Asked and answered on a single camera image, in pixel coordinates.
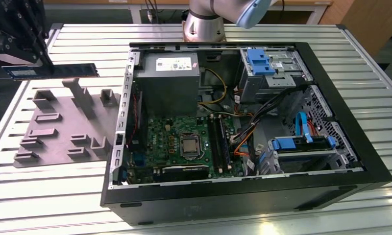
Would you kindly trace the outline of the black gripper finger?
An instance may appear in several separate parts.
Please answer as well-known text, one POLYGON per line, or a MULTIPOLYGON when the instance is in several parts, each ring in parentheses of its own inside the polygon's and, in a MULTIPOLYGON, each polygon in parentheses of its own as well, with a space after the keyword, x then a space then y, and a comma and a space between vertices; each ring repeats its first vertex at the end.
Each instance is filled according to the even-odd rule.
POLYGON ((27 40, 31 52, 35 55, 35 61, 39 61, 38 74, 52 75, 54 73, 54 66, 48 56, 48 47, 45 39, 49 38, 45 23, 45 9, 43 2, 41 0, 22 0, 21 12, 27 27, 27 40))
POLYGON ((0 35, 0 61, 11 65, 41 65, 41 45, 0 35))

